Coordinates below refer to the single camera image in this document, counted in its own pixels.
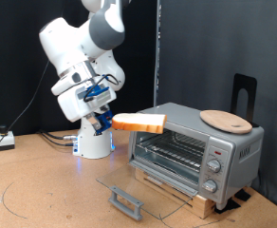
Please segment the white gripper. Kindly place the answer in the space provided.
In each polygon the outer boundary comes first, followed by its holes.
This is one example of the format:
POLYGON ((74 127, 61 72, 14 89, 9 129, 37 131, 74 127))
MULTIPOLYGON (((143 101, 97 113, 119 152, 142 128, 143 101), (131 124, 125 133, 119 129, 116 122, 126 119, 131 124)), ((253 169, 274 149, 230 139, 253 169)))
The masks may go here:
POLYGON ((116 99, 116 93, 112 89, 108 89, 87 103, 83 100, 84 94, 85 90, 83 89, 70 89, 61 94, 58 97, 60 108, 71 122, 76 122, 88 114, 86 119, 95 130, 99 130, 102 125, 95 117, 95 114, 91 112, 98 108, 101 114, 110 111, 110 107, 107 104, 116 99))

